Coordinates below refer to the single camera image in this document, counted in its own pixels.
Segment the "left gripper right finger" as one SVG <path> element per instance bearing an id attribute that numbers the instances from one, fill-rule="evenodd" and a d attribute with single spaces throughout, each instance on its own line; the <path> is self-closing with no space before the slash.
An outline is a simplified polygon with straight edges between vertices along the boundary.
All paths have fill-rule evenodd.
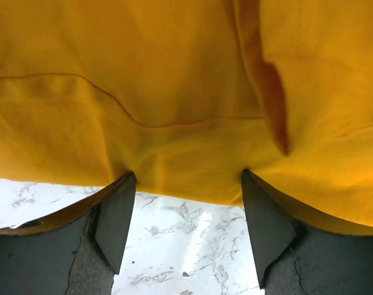
<path id="1" fill-rule="evenodd" d="M 249 170 L 241 189 L 266 294 L 373 294 L 373 227 L 299 202 Z"/>

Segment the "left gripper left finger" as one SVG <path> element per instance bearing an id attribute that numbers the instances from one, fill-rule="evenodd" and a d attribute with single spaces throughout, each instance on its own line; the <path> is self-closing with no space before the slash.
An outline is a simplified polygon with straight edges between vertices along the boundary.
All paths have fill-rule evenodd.
<path id="1" fill-rule="evenodd" d="M 52 214 L 0 229 L 0 294 L 110 294 L 136 184 L 130 173 Z"/>

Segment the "yellow t shirt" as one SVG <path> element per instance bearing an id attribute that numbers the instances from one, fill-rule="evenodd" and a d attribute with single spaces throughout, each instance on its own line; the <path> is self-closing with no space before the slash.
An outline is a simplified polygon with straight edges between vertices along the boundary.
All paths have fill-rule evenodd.
<path id="1" fill-rule="evenodd" d="M 0 178 L 373 235 L 373 1 L 0 1 Z"/>

